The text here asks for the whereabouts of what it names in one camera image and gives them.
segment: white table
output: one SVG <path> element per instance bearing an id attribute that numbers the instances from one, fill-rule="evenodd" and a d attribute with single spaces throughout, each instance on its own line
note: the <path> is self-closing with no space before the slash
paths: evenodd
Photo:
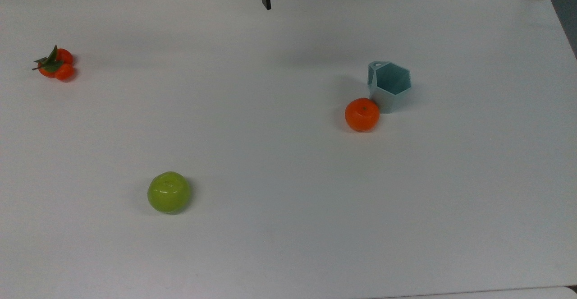
<path id="1" fill-rule="evenodd" d="M 566 287 L 523 289 L 475 293 L 419 295 L 404 299 L 577 299 L 577 294 Z"/>
<path id="2" fill-rule="evenodd" d="M 550 0 L 0 0 L 0 297 L 350 299 L 577 283 Z M 30 70 L 54 44 L 72 83 Z M 414 87 L 344 124 L 367 64 Z M 193 204 L 163 215 L 174 170 Z"/>

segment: orange fruit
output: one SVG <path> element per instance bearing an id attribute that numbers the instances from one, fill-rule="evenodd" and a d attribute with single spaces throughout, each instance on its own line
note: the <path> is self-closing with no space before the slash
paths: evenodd
<path id="1" fill-rule="evenodd" d="M 74 70 L 74 67 L 72 67 L 70 63 L 65 63 L 58 68 L 54 77 L 60 81 L 65 81 L 72 77 L 75 72 L 76 70 Z"/>
<path id="2" fill-rule="evenodd" d="M 374 128 L 379 122 L 381 112 L 375 102 L 369 98 L 359 98 L 347 105 L 344 118 L 351 129 L 366 132 Z"/>
<path id="3" fill-rule="evenodd" d="M 64 63 L 72 64 L 74 62 L 74 57 L 66 49 L 58 49 L 56 51 L 56 61 L 64 61 Z"/>
<path id="4" fill-rule="evenodd" d="M 46 71 L 45 69 L 40 68 L 41 65 L 42 65 L 41 63 L 38 64 L 38 71 L 39 71 L 41 74 L 43 74 L 43 75 L 45 75 L 46 77 L 48 77 L 48 78 L 54 78 L 54 76 L 56 75 L 56 73 L 49 73 L 49 72 Z"/>

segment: hexagonal cup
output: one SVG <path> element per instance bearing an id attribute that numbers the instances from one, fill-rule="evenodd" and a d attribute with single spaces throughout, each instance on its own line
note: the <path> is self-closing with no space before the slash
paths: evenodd
<path id="1" fill-rule="evenodd" d="M 411 88 L 411 76 L 407 69 L 389 61 L 369 63 L 369 91 L 371 100 L 387 114 L 398 108 L 398 104 Z"/>

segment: apple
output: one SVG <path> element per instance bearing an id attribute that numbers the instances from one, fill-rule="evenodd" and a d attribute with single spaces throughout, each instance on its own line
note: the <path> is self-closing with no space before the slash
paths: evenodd
<path id="1" fill-rule="evenodd" d="M 190 200 L 190 185 L 179 173 L 168 171 L 155 177 L 148 187 L 148 202 L 157 211 L 174 213 Z"/>

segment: fake fruit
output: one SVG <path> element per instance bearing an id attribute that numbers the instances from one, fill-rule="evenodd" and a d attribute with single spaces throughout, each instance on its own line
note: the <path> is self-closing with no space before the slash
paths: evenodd
<path id="1" fill-rule="evenodd" d="M 46 69 L 42 68 L 41 65 L 42 65 L 41 63 L 38 64 L 38 71 L 48 78 L 54 78 L 56 73 L 49 73 L 48 71 L 46 71 Z"/>
<path id="2" fill-rule="evenodd" d="M 76 70 L 74 70 L 74 67 L 71 64 L 65 63 L 55 72 L 54 78 L 60 81 L 65 81 L 72 77 L 75 72 Z"/>
<path id="3" fill-rule="evenodd" d="M 344 110 L 344 118 L 351 129 L 366 132 L 379 122 L 381 112 L 375 102 L 369 98 L 359 98 L 349 103 Z"/>
<path id="4" fill-rule="evenodd" d="M 68 50 L 66 49 L 58 49 L 56 50 L 56 61 L 64 61 L 64 63 L 73 64 L 74 57 Z"/>
<path id="5" fill-rule="evenodd" d="M 74 56 L 65 49 L 59 49 L 54 46 L 52 52 L 47 57 L 38 59 L 38 65 L 32 70 L 38 70 L 41 74 L 48 78 L 56 78 L 61 81 L 70 79 L 76 72 L 72 64 L 74 63 Z"/>
<path id="6" fill-rule="evenodd" d="M 148 187 L 148 202 L 157 211 L 173 213 L 190 200 L 190 185 L 179 173 L 168 171 L 155 177 Z"/>

